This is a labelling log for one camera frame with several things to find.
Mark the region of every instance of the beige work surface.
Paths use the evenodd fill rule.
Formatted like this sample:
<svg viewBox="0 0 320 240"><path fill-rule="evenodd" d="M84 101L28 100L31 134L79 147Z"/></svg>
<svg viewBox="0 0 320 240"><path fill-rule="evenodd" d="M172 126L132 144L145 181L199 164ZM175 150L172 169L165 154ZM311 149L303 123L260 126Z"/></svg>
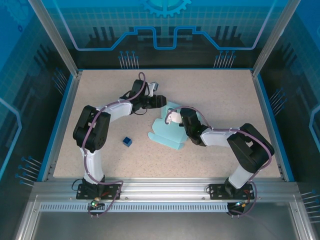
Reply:
<svg viewBox="0 0 320 240"><path fill-rule="evenodd" d="M200 110L214 128L240 127L251 123L267 139L269 135L249 70L144 70L147 82L158 82L155 94L170 102ZM139 70L84 70L68 120L53 176L82 177L84 164L73 130L86 105L101 106L118 100L129 91ZM102 148L106 177L204 178L228 177L239 165L229 147L194 145L189 139L180 150L148 138L152 124L161 118L160 109L143 116L132 114L109 126ZM130 147L122 140L132 139ZM258 177L279 177L273 158Z"/></svg>

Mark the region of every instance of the vertical post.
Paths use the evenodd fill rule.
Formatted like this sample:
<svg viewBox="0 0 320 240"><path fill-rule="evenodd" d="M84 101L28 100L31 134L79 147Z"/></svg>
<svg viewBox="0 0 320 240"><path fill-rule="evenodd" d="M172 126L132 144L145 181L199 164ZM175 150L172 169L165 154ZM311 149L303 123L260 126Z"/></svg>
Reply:
<svg viewBox="0 0 320 240"><path fill-rule="evenodd" d="M260 73L301 0L289 0L253 66L253 76Z"/></svg>
<svg viewBox="0 0 320 240"><path fill-rule="evenodd" d="M28 0L70 73L76 78L78 68L41 0Z"/></svg>

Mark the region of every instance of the small blue cube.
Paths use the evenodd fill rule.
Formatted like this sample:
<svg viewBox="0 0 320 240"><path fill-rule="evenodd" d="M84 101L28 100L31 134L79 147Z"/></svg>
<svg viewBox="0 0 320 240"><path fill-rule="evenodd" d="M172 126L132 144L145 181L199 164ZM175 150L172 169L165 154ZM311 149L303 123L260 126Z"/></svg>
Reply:
<svg viewBox="0 0 320 240"><path fill-rule="evenodd" d="M126 145L127 147L130 147L130 145L132 144L132 140L128 137L125 137L125 139L123 139L123 144Z"/></svg>

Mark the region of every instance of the light blue cloth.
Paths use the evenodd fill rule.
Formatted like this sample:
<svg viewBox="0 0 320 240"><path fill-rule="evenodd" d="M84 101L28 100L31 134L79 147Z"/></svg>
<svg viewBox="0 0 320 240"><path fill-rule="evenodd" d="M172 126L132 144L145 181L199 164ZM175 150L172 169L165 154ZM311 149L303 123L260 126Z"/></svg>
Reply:
<svg viewBox="0 0 320 240"><path fill-rule="evenodd" d="M165 124L165 118L169 109L174 109L179 107L172 102L167 102L166 106L161 108L161 117L157 118L153 125L152 130L154 133L149 132L148 137L157 143L166 145L170 148L179 150L184 146L184 142L187 141L188 136L186 134L185 128L179 126L179 123L171 122L170 124Z"/></svg>

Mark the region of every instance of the gear logo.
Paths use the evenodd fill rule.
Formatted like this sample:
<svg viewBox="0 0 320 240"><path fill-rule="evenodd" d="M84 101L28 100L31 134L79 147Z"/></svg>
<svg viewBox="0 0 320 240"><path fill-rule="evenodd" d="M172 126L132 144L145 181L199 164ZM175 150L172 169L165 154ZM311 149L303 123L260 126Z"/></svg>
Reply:
<svg viewBox="0 0 320 240"><path fill-rule="evenodd" d="M5 6L11 17L22 25L28 19L29 3L27 0L0 0L0 7Z"/></svg>
<svg viewBox="0 0 320 240"><path fill-rule="evenodd" d="M180 10L186 10L186 5L191 4L191 0L140 0L140 3L150 14L166 18L168 15L173 17L174 14L180 14Z"/></svg>

